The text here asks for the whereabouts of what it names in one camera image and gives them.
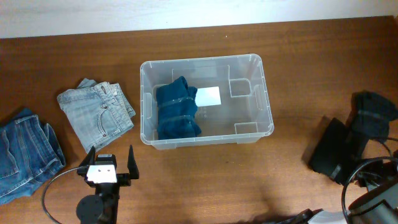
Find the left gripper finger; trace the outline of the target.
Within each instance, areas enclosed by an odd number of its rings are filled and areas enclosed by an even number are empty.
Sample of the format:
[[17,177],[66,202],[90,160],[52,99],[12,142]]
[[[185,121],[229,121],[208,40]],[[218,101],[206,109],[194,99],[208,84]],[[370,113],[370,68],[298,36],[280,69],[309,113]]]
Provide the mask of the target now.
[[130,179],[139,179],[139,169],[136,164],[132,145],[129,146],[127,168],[129,170]]
[[88,168],[90,165],[93,165],[95,163],[95,154],[96,154],[96,149],[94,146],[92,146],[91,149],[89,150],[89,153],[80,163],[79,168],[85,169]]

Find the black garment taped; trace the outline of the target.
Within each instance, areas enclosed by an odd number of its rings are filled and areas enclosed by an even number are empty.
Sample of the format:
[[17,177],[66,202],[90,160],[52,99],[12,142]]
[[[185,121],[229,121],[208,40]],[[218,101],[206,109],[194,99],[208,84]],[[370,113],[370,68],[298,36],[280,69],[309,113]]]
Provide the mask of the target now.
[[369,138],[333,118],[312,152],[308,165],[320,174],[343,185],[363,160]]

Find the dark navy garment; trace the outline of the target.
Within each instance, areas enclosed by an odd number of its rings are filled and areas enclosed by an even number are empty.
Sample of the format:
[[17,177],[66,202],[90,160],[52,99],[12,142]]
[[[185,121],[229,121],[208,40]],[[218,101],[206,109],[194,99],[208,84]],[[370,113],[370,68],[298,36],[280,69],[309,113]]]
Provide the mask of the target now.
[[375,92],[362,91],[355,94],[354,107],[356,115],[351,123],[352,130],[386,141],[389,123],[397,119],[397,106]]

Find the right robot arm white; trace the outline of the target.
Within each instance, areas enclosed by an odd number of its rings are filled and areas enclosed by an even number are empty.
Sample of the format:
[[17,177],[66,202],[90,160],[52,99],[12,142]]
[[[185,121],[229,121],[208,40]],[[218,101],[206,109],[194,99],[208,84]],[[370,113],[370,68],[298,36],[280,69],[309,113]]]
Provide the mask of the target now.
[[368,191],[357,198],[349,207],[346,206],[346,191],[353,177],[364,167],[379,161],[391,161],[397,165],[397,158],[392,156],[375,157],[362,162],[351,173],[343,185],[341,193],[341,212],[314,212],[306,209],[294,217],[277,224],[344,224],[344,223],[397,223],[397,178],[387,180],[384,184]]

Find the light blue folded jeans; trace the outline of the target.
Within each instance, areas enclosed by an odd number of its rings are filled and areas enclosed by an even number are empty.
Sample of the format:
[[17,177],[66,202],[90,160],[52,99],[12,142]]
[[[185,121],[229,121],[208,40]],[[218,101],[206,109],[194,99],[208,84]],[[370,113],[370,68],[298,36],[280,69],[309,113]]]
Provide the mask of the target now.
[[118,83],[85,78],[57,101],[86,152],[99,151],[134,127],[136,112]]

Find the dark blue folded jeans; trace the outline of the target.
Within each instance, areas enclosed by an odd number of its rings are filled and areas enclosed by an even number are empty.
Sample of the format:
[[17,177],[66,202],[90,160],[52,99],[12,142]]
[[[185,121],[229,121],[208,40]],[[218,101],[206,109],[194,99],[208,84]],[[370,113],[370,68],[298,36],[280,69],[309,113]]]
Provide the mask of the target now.
[[1,204],[30,197],[66,166],[48,123],[24,108],[1,127]]

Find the dark blue folded garment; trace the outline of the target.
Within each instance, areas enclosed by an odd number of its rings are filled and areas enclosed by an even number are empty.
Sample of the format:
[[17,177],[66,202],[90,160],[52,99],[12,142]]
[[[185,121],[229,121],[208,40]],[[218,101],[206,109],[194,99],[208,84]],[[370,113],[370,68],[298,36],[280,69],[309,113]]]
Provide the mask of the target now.
[[195,122],[197,91],[183,76],[157,89],[158,139],[194,138],[201,134]]

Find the white label in bin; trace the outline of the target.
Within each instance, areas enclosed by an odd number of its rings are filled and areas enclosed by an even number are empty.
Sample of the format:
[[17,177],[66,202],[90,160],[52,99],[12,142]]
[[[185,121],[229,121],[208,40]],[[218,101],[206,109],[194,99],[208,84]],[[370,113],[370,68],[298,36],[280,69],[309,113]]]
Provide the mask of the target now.
[[196,93],[195,103],[198,107],[220,105],[221,97],[219,87],[199,88]]

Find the clear plastic storage bin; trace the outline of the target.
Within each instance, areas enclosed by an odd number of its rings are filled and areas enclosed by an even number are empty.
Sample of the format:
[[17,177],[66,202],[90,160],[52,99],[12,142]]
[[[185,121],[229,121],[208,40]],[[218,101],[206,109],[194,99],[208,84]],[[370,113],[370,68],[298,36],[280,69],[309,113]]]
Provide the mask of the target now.
[[[245,144],[274,131],[262,58],[257,54],[146,61],[141,74],[141,141],[158,150],[210,144]],[[221,104],[198,107],[195,138],[158,139],[159,87],[185,77],[197,89],[218,86]]]

